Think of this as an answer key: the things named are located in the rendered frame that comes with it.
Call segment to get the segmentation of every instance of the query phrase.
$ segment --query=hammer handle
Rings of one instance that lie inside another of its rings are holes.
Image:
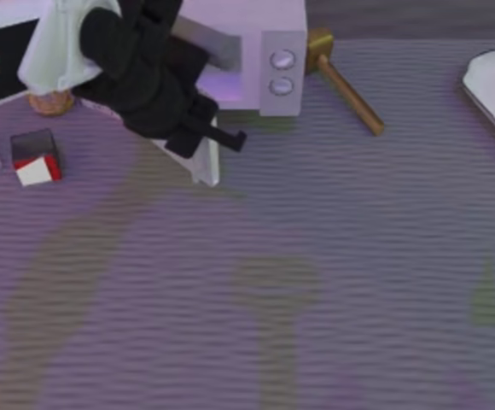
[[[375,134],[380,135],[384,131],[384,122],[373,111],[368,103],[353,89],[353,87],[342,77],[336,68],[329,62],[329,58],[320,55],[317,58],[317,67],[325,75],[345,98],[346,102],[359,115],[359,118]]]

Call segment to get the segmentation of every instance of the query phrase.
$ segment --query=knob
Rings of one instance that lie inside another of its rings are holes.
[[[271,64],[275,69],[287,70],[295,65],[295,54],[289,50],[280,50],[272,54]]]
[[[281,77],[280,79],[274,79],[271,81],[271,92],[277,96],[287,96],[293,91],[294,84],[291,79],[287,77]]]

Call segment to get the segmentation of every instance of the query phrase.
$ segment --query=small box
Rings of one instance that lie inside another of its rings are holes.
[[[49,129],[10,138],[13,167],[23,186],[61,179],[60,157]]]

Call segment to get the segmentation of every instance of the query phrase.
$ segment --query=toy hammer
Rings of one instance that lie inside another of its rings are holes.
[[[333,33],[328,28],[314,28],[308,31],[306,52],[306,73],[319,71],[327,77],[358,114],[361,120],[375,134],[384,131],[384,123],[368,103],[353,89],[329,61],[333,50]]]

